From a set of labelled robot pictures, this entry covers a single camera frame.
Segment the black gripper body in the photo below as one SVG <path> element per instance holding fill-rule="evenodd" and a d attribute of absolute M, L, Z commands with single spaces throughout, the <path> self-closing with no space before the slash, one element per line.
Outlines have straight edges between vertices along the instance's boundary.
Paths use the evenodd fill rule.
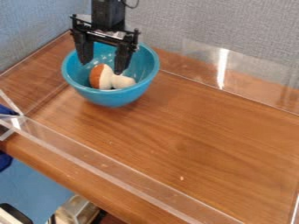
<path fill-rule="evenodd" d="M 135 50 L 137 49 L 140 34 L 137 29 L 128 31 L 121 24 L 109 29 L 99 29 L 91 22 L 91 15 L 87 14 L 72 14 L 69 18 L 72 20 L 71 35 L 72 30 L 79 30 L 88 34 L 93 42 L 111 46 L 117 46 L 124 39 L 132 39 L 135 41 Z"/>

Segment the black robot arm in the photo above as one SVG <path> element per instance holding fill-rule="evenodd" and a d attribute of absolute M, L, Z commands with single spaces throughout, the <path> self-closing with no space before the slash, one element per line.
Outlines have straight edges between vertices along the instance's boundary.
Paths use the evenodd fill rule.
<path fill-rule="evenodd" d="M 121 74 L 137 49 L 140 31 L 125 28 L 127 0 L 91 0 L 91 14 L 72 14 L 69 29 L 83 65 L 93 60 L 93 44 L 116 48 L 115 74 Z"/>

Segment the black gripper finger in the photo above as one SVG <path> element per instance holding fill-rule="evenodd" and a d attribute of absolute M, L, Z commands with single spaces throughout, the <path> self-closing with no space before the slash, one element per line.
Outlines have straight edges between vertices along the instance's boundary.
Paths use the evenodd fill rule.
<path fill-rule="evenodd" d="M 93 41 L 89 38 L 89 35 L 79 30 L 72 30 L 72 37 L 79 55 L 79 61 L 83 65 L 85 65 L 93 59 Z"/>
<path fill-rule="evenodd" d="M 135 41 L 131 38 L 125 38 L 116 47 L 115 74 L 121 74 L 127 70 L 135 51 Z"/>

